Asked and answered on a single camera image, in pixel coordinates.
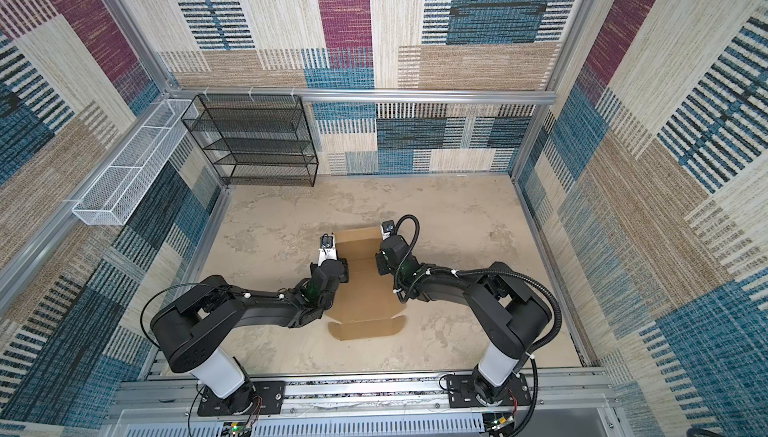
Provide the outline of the brown cardboard box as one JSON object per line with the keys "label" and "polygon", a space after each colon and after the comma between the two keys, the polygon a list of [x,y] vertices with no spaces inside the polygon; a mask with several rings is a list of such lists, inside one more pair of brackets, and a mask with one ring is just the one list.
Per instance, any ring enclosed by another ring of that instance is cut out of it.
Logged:
{"label": "brown cardboard box", "polygon": [[337,256],[348,264],[349,281],[339,286],[325,315],[339,341],[390,337],[406,324],[405,305],[393,293],[392,276],[381,275],[376,254],[382,242],[378,227],[344,230],[335,235]]}

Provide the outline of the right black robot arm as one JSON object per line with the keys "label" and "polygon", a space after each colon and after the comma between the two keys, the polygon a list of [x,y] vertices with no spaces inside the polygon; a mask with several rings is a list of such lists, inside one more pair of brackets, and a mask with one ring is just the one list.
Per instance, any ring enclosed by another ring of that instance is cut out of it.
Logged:
{"label": "right black robot arm", "polygon": [[480,403],[497,404],[509,380],[560,332],[563,318],[556,298],[540,282],[501,262],[457,270],[421,263],[412,250],[399,235],[385,238],[376,254],[379,273],[393,276],[394,293],[403,303],[447,301],[472,310],[489,340],[473,370],[475,393]]}

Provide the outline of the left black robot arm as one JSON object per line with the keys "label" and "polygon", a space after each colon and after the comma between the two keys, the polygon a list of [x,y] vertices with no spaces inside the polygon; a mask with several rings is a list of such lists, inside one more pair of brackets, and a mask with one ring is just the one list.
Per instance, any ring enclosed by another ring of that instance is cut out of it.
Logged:
{"label": "left black robot arm", "polygon": [[277,292],[244,289],[211,275],[157,312],[150,321],[159,350],[177,374],[189,373],[208,389],[207,402],[226,415],[255,409],[258,394],[244,368],[221,347],[245,326],[301,328],[331,309],[340,285],[349,281],[347,262],[329,259],[311,275]]}

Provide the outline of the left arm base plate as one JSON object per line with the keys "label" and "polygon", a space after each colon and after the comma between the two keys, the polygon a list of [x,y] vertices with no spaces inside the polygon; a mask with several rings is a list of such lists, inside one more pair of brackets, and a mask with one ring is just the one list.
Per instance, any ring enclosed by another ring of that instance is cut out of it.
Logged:
{"label": "left arm base plate", "polygon": [[207,386],[196,410],[199,417],[277,415],[285,396],[285,381],[252,381],[226,398],[218,397]]}

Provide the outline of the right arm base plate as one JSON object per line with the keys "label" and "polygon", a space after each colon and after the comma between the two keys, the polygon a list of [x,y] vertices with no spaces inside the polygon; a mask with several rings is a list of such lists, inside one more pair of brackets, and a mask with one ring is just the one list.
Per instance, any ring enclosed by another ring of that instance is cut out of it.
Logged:
{"label": "right arm base plate", "polygon": [[504,384],[494,386],[479,373],[449,373],[438,379],[438,386],[451,408],[520,407],[532,402],[533,387],[523,374],[512,374]]}

